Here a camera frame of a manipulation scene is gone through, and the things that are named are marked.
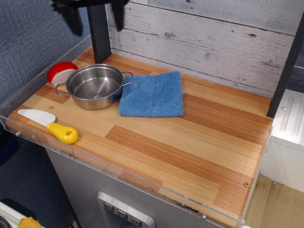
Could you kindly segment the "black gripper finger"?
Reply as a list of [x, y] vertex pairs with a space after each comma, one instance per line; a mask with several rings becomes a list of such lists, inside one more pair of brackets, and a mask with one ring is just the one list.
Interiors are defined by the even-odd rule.
[[113, 0], [111, 3], [118, 31], [124, 28], [124, 6], [128, 2], [129, 0]]
[[53, 10], [62, 15], [74, 35], [82, 36], [83, 25], [77, 7], [73, 2], [51, 2]]

